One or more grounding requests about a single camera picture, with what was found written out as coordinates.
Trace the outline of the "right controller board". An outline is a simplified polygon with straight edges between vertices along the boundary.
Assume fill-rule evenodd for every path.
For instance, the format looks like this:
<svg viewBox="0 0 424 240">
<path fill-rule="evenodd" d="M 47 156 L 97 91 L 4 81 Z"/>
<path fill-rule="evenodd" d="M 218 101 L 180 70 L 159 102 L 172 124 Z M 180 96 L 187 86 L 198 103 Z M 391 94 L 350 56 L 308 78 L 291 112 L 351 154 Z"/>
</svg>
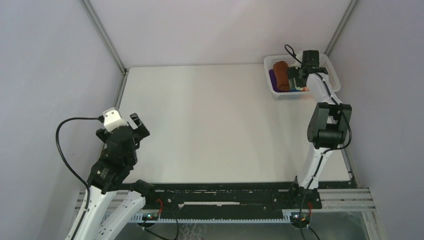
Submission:
<svg viewBox="0 0 424 240">
<path fill-rule="evenodd" d="M 308 215 L 308 214 L 299 214 L 299 213 L 297 213 L 297 214 L 293 214 L 291 217 L 290 217 L 290 220 L 292 221 L 292 222 L 295 222 L 295 221 L 301 221 L 301 222 L 308 222 L 309 220 L 310 220 L 310 215 Z"/>
</svg>

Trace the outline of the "brown towel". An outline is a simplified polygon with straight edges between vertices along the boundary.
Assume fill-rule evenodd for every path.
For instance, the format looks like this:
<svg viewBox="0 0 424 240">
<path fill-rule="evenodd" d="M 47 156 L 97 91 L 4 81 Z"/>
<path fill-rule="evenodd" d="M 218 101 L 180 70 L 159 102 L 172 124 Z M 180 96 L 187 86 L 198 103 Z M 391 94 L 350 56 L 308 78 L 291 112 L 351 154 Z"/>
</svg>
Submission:
<svg viewBox="0 0 424 240">
<path fill-rule="evenodd" d="M 288 69 L 289 65 L 285 61 L 279 61 L 273 65 L 273 71 L 276 79 L 276 88 L 279 91 L 289 92 L 291 90 Z"/>
</svg>

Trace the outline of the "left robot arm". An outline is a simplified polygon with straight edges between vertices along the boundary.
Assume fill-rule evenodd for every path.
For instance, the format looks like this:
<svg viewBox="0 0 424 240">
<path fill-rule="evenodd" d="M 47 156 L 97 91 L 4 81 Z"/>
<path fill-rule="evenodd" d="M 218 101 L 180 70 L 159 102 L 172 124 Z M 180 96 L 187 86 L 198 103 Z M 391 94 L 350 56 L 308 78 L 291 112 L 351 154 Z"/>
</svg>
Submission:
<svg viewBox="0 0 424 240">
<path fill-rule="evenodd" d="M 96 118 L 103 124 L 96 136 L 106 147 L 88 179 L 82 181 L 85 195 L 67 240 L 114 240 L 139 210 L 155 205 L 157 196 L 151 183 L 141 179 L 124 183 L 138 162 L 141 140 L 150 135 L 136 113 L 130 119 L 136 127 L 115 108 Z"/>
</svg>

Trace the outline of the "left controller board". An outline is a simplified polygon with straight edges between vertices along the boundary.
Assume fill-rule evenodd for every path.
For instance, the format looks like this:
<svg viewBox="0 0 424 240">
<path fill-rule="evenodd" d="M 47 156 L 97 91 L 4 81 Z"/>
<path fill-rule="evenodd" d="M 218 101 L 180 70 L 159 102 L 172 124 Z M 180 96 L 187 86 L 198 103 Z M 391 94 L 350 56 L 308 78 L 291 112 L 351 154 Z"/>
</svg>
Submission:
<svg viewBox="0 0 424 240">
<path fill-rule="evenodd" d="M 142 221 L 146 222 L 146 221 L 157 221 L 159 219 L 159 215 L 157 215 L 156 213 L 147 213 L 144 214 L 142 216 Z"/>
</svg>

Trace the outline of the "teal towel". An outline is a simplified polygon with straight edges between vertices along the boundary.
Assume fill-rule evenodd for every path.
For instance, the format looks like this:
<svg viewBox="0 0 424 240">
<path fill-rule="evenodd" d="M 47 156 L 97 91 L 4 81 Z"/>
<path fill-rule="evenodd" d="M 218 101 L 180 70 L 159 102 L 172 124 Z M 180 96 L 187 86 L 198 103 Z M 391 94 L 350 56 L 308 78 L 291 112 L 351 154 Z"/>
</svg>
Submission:
<svg viewBox="0 0 424 240">
<path fill-rule="evenodd" d="M 293 86 L 290 87 L 290 89 L 291 88 L 296 88 L 297 89 L 297 92 L 305 92 L 305 91 L 307 91 L 307 87 L 297 87 L 297 86 L 293 85 Z"/>
</svg>

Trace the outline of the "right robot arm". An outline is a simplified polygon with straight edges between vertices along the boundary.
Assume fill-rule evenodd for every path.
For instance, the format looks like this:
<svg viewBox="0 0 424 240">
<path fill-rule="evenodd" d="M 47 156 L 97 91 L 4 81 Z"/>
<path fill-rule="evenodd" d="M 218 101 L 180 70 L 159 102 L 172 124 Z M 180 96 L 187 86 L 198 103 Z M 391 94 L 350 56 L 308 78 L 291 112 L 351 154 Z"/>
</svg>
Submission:
<svg viewBox="0 0 424 240">
<path fill-rule="evenodd" d="M 352 139 L 352 107 L 343 104 L 336 96 L 328 71 L 320 66 L 319 51 L 304 50 L 300 58 L 294 52 L 290 55 L 299 65 L 289 70 L 289 77 L 296 87 L 308 88 L 316 101 L 307 127 L 308 155 L 289 194 L 289 203 L 295 208 L 302 208 L 308 203 L 309 196 L 317 192 L 319 177 L 328 158 Z"/>
</svg>

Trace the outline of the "purple rolled towel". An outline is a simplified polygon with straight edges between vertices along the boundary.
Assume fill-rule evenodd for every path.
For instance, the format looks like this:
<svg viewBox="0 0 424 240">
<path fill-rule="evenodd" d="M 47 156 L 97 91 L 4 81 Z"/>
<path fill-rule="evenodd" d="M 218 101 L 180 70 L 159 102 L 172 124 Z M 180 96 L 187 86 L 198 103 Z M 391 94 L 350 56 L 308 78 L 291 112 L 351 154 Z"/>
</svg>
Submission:
<svg viewBox="0 0 424 240">
<path fill-rule="evenodd" d="M 274 70 L 270 69 L 268 71 L 268 75 L 269 75 L 269 78 L 270 78 L 270 83 L 271 83 L 273 91 L 276 92 L 276 93 L 282 93 L 282 91 L 277 86 L 277 78 L 276 78 Z"/>
</svg>

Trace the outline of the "white plastic basket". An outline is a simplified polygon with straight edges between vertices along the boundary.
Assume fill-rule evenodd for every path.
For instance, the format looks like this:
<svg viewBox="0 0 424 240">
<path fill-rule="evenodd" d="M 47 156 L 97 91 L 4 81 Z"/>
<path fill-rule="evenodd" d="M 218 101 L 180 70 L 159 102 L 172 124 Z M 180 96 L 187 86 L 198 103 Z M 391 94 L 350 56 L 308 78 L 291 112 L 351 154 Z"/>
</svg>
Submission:
<svg viewBox="0 0 424 240">
<path fill-rule="evenodd" d="M 295 60 L 289 54 L 283 55 L 270 55 L 263 59 L 263 67 L 265 72 L 266 82 L 274 100 L 297 100 L 310 96 L 309 91 L 301 92 L 275 92 L 272 89 L 270 82 L 269 70 L 273 69 L 273 65 L 277 62 L 284 61 L 289 67 L 295 66 Z M 337 73 L 327 55 L 319 54 L 319 66 L 325 67 L 328 71 L 328 84 L 332 87 L 334 92 L 338 92 L 341 89 L 340 80 Z"/>
</svg>

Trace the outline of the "controller board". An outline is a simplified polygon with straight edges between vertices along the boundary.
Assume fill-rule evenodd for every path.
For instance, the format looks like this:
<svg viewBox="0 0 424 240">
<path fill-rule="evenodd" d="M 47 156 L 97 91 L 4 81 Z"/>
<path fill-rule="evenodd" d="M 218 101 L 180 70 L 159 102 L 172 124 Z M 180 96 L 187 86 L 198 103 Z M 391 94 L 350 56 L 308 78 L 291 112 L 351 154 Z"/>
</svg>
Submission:
<svg viewBox="0 0 424 240">
<path fill-rule="evenodd" d="M 301 222 L 308 222 L 309 220 L 310 220 L 310 215 L 308 215 L 308 214 L 299 214 L 299 213 L 297 213 L 297 214 L 293 214 L 291 217 L 290 217 L 290 220 L 292 221 L 292 222 L 295 222 L 295 221 L 301 221 Z"/>
<path fill-rule="evenodd" d="M 156 213 L 147 213 L 144 214 L 142 216 L 142 221 L 146 222 L 146 221 L 157 221 L 159 219 L 159 215 L 157 215 Z"/>
</svg>

